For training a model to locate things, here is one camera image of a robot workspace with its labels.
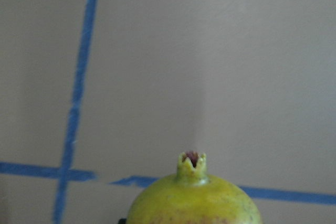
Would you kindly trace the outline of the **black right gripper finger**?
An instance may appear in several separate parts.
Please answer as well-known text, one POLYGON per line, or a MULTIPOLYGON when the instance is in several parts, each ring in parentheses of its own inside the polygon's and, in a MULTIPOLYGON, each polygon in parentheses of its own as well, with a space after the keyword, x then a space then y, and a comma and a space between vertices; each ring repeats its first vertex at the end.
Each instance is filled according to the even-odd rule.
POLYGON ((118 224, 126 224, 126 219, 119 219, 118 224))

